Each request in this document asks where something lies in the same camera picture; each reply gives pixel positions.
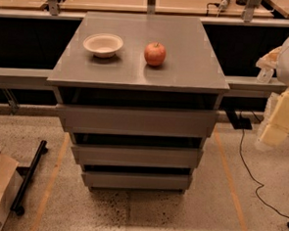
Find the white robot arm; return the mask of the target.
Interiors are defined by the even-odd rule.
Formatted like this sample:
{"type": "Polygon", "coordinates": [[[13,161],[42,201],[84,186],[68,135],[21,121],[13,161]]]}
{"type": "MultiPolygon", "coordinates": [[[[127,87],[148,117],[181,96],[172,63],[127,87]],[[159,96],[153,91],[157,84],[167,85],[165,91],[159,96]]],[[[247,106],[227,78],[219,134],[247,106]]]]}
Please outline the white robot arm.
{"type": "Polygon", "coordinates": [[[264,120],[259,127],[256,146],[259,150],[271,150],[289,135],[289,37],[282,45],[260,57],[257,81],[270,82],[274,73],[287,87],[282,94],[272,93],[265,105],[264,120]]]}

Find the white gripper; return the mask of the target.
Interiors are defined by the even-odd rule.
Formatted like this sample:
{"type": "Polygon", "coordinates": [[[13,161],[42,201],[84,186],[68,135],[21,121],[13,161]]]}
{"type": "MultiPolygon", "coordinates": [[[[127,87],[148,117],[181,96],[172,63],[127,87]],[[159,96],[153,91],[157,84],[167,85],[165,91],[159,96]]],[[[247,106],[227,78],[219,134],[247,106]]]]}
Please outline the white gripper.
{"type": "MultiPolygon", "coordinates": [[[[260,69],[276,69],[280,51],[280,46],[274,48],[260,57],[256,62],[256,66],[260,69]]],[[[281,144],[288,134],[289,90],[281,95],[272,93],[268,98],[255,145],[261,151],[268,151],[281,144]]]]}

